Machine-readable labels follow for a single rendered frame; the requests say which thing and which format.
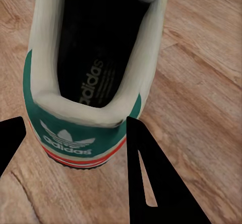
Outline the gym shoe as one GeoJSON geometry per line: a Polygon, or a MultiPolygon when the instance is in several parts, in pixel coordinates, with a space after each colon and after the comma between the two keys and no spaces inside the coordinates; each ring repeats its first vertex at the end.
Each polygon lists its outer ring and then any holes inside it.
{"type": "Polygon", "coordinates": [[[153,82],[167,0],[36,0],[23,71],[34,135],[91,170],[127,141],[153,82]]]}

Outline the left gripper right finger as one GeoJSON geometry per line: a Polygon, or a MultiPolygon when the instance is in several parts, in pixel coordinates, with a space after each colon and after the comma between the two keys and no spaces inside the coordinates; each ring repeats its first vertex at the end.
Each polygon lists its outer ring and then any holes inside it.
{"type": "Polygon", "coordinates": [[[211,224],[146,125],[127,117],[130,224],[211,224]],[[158,207],[146,204],[138,150],[158,207]]]}

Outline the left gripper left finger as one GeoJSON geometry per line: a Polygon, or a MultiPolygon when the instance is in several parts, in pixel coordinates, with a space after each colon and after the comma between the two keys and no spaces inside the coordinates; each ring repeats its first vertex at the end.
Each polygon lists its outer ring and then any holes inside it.
{"type": "Polygon", "coordinates": [[[0,122],[0,176],[25,136],[26,128],[21,116],[0,122]]]}

